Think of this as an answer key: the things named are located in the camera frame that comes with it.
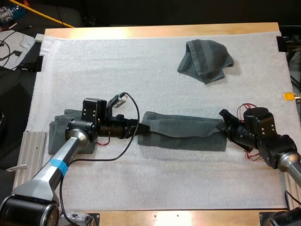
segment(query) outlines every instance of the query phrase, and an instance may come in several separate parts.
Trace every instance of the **gray towel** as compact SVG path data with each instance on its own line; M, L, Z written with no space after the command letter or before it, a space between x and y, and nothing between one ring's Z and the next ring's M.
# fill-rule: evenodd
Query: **gray towel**
M142 123L150 134L138 136L138 144L170 149L225 151L226 136L217 128L223 120L146 112Z
M186 42L186 53L178 72L208 84L224 78L222 69L233 65L234 61L224 45L196 39Z
M63 115L55 116L55 120L49 124L49 146L48 153L55 154L66 142L65 130L71 119L80 119L81 111L66 109ZM92 154L95 149L95 142L90 143L84 150L79 150L79 154Z

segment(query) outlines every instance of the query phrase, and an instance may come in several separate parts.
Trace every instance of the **metal bracket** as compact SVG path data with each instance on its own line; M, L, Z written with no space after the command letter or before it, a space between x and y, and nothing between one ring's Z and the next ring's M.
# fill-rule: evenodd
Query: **metal bracket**
M23 133L18 164L6 170L16 171L13 188L29 181L41 169L46 137L46 132Z

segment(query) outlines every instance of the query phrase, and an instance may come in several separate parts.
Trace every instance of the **black cable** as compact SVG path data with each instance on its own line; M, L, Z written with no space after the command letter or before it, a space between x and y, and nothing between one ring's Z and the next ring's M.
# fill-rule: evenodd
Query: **black cable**
M291 193L289 193L287 190L284 191L285 194L285 202L286 202L286 206L288 210L290 209L289 203L288 203L288 199L287 199L287 195L289 195L296 203L298 203L301 206L301 202L299 200L297 200L295 197L293 197L293 195Z
M130 141L128 142L127 146L125 147L124 151L123 151L120 155L118 155L117 157L112 158L112 159L75 159L75 160L73 160L73 161L70 162L70 164L68 165L68 167L69 167L72 163L74 163L74 162L76 162L76 161L115 161L115 160L119 159L121 156L123 156L123 154L128 150L128 148L130 147L130 145L131 145L131 143L132 143L132 141L133 141L133 139L134 139L134 137L135 137L135 135L136 135L136 131L137 131L138 126L139 126L140 113L139 113L138 105L137 105L137 103L135 102L134 98L133 98L131 95L129 95L128 93L126 93L126 92L124 92L124 93L125 93L126 95L128 95L128 96L131 98L131 100L132 100L132 102L134 103L134 105L135 105L135 107L136 107L136 110L137 110L137 125L136 125L136 129L135 129L135 131L134 131L134 133L133 133L133 136L131 137ZM64 180L64 177L62 177L62 180L61 180L61 183L60 183L60 202L61 202L62 213L63 213L65 219L66 219L69 223L71 223L71 224L73 224L73 225L76 225L76 226L80 226L80 225L74 223L72 220L70 220L70 219L68 218L66 212L65 212L65 208L64 208L64 204L63 204L63 192L62 192L62 190L63 190L63 180Z
M3 40L1 40L1 42L0 42L0 45L9 37L9 36L11 36L12 34L14 34L14 33L16 33L17 31L14 31L14 32L12 32L12 33L10 33L8 36L6 36ZM9 58L10 58L10 48L8 48L8 51L9 51L9 56L8 56L8 59L6 60L6 62L4 63L4 65L2 65L2 67L4 67L7 63L8 63L8 61L9 61Z
M31 27L32 27L32 25L27 26L27 27L25 27L25 28L19 30L19 32L21 32L21 31L23 31L23 30L30 29ZM9 36L11 36L12 34L14 34L14 33L16 33L16 32L17 32L17 31L13 31L11 34L9 34L9 35L6 36L3 40L1 40L0 46L1 46L2 43L6 43L5 40L6 40ZM4 63L4 65L1 66L1 68L5 68L4 66L7 64L7 62L8 62L9 59L10 59L10 47L9 47L8 44L7 44L7 47L8 47L8 59L6 60L6 62Z
M57 6L57 2L55 3L55 6L56 6L56 10L57 10L58 16L60 17L60 20L62 22L62 26L65 27L64 23L63 23L63 20L62 20L62 17L61 17L61 14L60 14L60 10L58 9L58 6Z

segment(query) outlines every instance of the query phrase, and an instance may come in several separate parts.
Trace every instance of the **red wire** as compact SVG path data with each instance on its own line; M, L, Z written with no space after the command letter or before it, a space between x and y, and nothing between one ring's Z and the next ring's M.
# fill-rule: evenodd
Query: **red wire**
M109 143L110 143L110 138L109 138L109 141L107 143L99 143L96 141L96 143L99 145L99 146L107 146Z
M238 109L237 109L237 118L239 119L239 120L241 120L242 122L244 122L244 120L242 120L242 116L241 116L241 107L245 107L245 109L247 110L247 109L249 109L249 108L252 108L252 107L257 107L256 105L253 105L253 104L251 104L251 103L244 103L244 104L242 104L241 106L239 106L238 107ZM256 154L250 154L250 152L252 151L253 149L252 148L249 148L249 150L248 151L245 151L245 157L246 157L246 159L248 159L248 160L250 160L250 161L257 161L257 160L259 160L260 158L261 158L261 156L260 156L260 154L259 153L256 153Z

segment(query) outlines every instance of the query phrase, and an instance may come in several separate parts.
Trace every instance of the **cylindrical joint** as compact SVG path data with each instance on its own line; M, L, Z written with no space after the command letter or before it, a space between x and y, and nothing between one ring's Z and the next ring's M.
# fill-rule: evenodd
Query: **cylindrical joint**
M282 172L288 172L289 175L301 187L301 156L297 152L285 153L279 159L278 169Z
M86 148L89 144L89 137L88 135L81 129L71 129L68 131L66 134L67 140L70 139L71 137L77 138L79 140L79 146L81 148Z
M59 218L58 205L37 203L11 196L2 203L0 225L56 226Z

